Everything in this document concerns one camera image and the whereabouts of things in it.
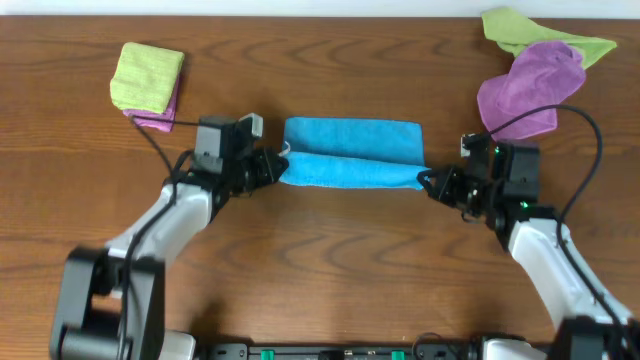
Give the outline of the blue microfiber cloth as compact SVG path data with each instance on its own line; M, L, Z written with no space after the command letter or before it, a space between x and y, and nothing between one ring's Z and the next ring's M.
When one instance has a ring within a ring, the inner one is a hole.
M293 117L285 123L289 162L282 183L339 189L414 189L426 169L418 123Z

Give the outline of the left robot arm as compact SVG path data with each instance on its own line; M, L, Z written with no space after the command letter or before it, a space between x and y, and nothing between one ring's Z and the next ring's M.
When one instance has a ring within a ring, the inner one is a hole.
M165 326L166 273L233 197L276 183L288 167L257 146L264 120L203 116L194 148L176 161L158 200L102 248L78 246L64 264L49 343L53 359L192 359L197 342Z

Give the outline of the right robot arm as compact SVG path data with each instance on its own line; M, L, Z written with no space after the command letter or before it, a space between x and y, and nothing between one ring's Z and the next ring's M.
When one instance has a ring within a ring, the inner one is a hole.
M639 322L606 289L578 252L557 211L539 203L540 151L518 140L491 147L461 140L464 166L418 173L427 195L482 220L533 283L556 330L536 347L510 335L484 335L454 350L459 359L636 359Z

